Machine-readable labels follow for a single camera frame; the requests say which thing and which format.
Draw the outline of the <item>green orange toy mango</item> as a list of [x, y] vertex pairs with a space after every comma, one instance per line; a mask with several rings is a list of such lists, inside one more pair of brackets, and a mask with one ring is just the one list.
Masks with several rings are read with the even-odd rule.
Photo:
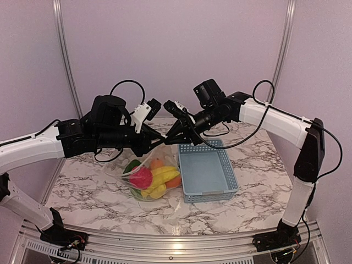
[[163, 166], [164, 166], [164, 163], [159, 158], [152, 159], [151, 162], [150, 162], [150, 170], [161, 168]]

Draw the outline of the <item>green toy bell pepper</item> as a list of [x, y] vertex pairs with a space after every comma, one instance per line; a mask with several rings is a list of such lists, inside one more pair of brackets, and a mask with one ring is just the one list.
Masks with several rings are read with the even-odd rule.
[[141, 164], [141, 162], [138, 159], [134, 159], [132, 160], [126, 167], [124, 170], [124, 174], [125, 173], [129, 173], [131, 172], [135, 167], [138, 167]]

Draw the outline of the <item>clear zip top bag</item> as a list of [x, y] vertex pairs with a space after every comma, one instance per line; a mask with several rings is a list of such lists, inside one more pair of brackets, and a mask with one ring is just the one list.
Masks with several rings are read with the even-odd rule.
[[161, 144], [137, 157], [126, 149], [104, 166], [104, 172], [124, 184], [140, 201], [154, 201], [182, 184], [175, 146]]

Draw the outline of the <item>yellow toy banana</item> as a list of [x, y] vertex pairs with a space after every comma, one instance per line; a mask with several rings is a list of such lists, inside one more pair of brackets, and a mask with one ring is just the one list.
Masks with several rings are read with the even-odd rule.
[[170, 190], [166, 188], [166, 182], [181, 176], [179, 169], [172, 166], [163, 166], [151, 172], [153, 176], [151, 185], [147, 189], [141, 190], [143, 200], [159, 199]]

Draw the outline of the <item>red toy apple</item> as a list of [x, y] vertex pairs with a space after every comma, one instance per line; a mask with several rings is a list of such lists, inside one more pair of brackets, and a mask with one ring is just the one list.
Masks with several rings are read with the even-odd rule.
[[138, 189], [145, 190], [151, 185], [152, 178], [151, 171], [148, 168], [143, 167], [129, 175], [129, 183]]

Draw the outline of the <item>orange toy orange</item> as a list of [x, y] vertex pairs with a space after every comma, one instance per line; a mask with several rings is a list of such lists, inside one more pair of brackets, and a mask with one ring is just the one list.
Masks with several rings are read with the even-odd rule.
[[166, 182], [166, 188], [173, 189], [173, 188], [178, 187], [181, 183], [182, 183], [182, 178], [179, 175], [179, 176], [173, 178], [172, 180]]

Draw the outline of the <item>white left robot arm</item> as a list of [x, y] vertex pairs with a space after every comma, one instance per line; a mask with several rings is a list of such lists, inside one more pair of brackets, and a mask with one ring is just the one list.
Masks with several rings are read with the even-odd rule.
[[145, 125], [161, 109], [156, 99], [143, 102], [130, 113], [117, 96], [94, 99], [91, 111], [81, 119], [54, 120], [39, 132], [1, 143], [1, 206], [23, 217], [55, 241], [64, 245], [69, 232], [60, 214], [36, 202], [10, 182], [8, 172], [28, 164], [84, 153], [99, 154], [103, 149], [131, 149], [140, 157], [151, 151], [160, 133]]

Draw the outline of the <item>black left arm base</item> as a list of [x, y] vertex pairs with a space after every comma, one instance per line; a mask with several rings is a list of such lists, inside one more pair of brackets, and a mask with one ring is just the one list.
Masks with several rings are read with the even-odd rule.
[[52, 225], [45, 230], [37, 228], [41, 233], [40, 239], [64, 248], [67, 248], [71, 243], [78, 241], [78, 249], [84, 250], [88, 234], [65, 228], [59, 212], [53, 208], [50, 208], [49, 210], [53, 217]]

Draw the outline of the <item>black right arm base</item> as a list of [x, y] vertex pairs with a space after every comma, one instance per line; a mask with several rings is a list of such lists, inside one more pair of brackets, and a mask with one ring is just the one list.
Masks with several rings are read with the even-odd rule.
[[294, 244], [300, 244], [301, 236], [298, 226], [290, 226], [281, 219], [275, 231], [255, 234], [252, 244], [256, 247], [257, 252], [275, 250]]

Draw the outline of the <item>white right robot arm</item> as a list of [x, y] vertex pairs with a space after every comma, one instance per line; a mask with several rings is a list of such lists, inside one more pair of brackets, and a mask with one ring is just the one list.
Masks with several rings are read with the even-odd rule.
[[277, 246], [286, 245], [294, 237], [292, 227], [299, 223], [308, 206], [325, 156], [322, 121], [294, 116], [243, 92], [226, 96], [213, 79], [197, 85], [194, 93], [203, 109], [195, 115], [190, 115], [177, 102], [167, 101], [164, 104], [164, 108], [177, 119], [166, 134], [167, 145], [201, 144], [204, 142], [201, 133], [221, 122], [234, 121], [262, 128], [300, 150], [294, 165], [293, 189], [281, 220], [285, 225], [272, 235], [272, 241]]

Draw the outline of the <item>grey plastic basket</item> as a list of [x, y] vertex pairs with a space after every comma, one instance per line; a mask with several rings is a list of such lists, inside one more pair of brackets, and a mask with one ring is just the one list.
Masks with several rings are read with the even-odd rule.
[[185, 203], [230, 200], [239, 190], [223, 141], [209, 139], [207, 142], [207, 145], [178, 145]]

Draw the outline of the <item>right aluminium frame post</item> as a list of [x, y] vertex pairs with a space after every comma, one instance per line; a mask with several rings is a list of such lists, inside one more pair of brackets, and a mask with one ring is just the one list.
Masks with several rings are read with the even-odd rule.
[[284, 63], [289, 50], [289, 44], [292, 36], [292, 30], [294, 26], [294, 15], [296, 10], [296, 0], [287, 1], [287, 9], [282, 33], [282, 39], [279, 47], [278, 58], [274, 69], [272, 84], [275, 87], [275, 91], [278, 89], [278, 85], [281, 78], [281, 73], [284, 68]]

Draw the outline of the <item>aluminium frame post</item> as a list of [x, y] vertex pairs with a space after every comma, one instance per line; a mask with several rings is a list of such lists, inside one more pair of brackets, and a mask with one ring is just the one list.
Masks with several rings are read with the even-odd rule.
[[60, 0], [53, 0], [52, 3], [53, 3], [54, 20], [55, 20], [56, 30], [58, 35], [58, 43], [59, 43], [60, 53], [63, 61], [65, 77], [67, 79], [69, 92], [71, 95], [71, 100], [75, 109], [75, 113], [78, 118], [82, 118], [83, 111], [82, 111], [81, 103], [79, 101], [78, 91], [76, 88], [74, 75], [70, 64], [69, 50], [68, 50], [67, 40], [65, 36], [62, 4]]
[[282, 33], [282, 39], [279, 47], [278, 58], [274, 69], [272, 84], [275, 87], [275, 91], [278, 89], [278, 85], [281, 78], [281, 73], [284, 68], [284, 63], [289, 50], [289, 44], [292, 36], [292, 30], [294, 26], [294, 15], [296, 10], [296, 0], [287, 1], [287, 9]]

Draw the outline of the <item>left aluminium frame post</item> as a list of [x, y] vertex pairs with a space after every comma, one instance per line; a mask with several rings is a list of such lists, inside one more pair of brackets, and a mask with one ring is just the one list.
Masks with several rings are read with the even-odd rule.
[[60, 0], [53, 0], [52, 3], [53, 3], [54, 20], [55, 20], [56, 30], [58, 35], [58, 43], [59, 43], [60, 53], [63, 61], [65, 77], [67, 79], [69, 92], [71, 95], [71, 100], [75, 109], [75, 113], [78, 118], [82, 118], [83, 111], [82, 111], [81, 103], [79, 101], [78, 91], [76, 88], [74, 75], [70, 64], [69, 50], [68, 50], [67, 40], [65, 36], [62, 4]]

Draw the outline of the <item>aluminium front rail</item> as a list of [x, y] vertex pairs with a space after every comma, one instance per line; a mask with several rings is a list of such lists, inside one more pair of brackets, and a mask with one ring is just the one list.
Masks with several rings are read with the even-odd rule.
[[81, 263], [278, 263], [293, 249], [296, 263], [331, 263], [318, 223], [299, 225], [299, 245], [258, 252], [258, 232], [215, 235], [149, 235], [110, 232], [69, 225], [87, 234]]

